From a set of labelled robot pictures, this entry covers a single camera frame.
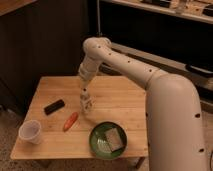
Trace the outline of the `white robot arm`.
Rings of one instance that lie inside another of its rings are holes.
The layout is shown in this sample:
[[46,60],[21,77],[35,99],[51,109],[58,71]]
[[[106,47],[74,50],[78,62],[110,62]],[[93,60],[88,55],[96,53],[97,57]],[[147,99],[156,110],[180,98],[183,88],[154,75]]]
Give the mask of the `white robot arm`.
[[208,171],[200,98],[191,80],[114,51],[106,37],[86,39],[83,51],[83,88],[106,63],[146,91],[149,171]]

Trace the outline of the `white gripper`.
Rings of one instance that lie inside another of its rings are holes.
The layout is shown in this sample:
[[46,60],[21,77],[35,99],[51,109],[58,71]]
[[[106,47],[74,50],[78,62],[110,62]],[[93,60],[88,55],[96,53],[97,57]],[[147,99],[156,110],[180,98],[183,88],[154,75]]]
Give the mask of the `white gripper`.
[[89,83],[97,74],[100,62],[89,57],[85,57],[79,66],[79,84],[82,91],[87,90],[87,83]]

